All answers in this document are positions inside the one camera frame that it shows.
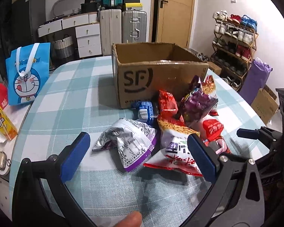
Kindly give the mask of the left hand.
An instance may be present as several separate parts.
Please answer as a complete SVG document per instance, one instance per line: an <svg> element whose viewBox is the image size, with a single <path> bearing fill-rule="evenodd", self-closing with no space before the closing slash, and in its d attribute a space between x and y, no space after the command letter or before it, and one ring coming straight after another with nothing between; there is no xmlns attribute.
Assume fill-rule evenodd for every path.
<svg viewBox="0 0 284 227"><path fill-rule="evenodd" d="M115 224L114 227L140 227L142 224L142 215L138 211L131 212L123 220Z"/></svg>

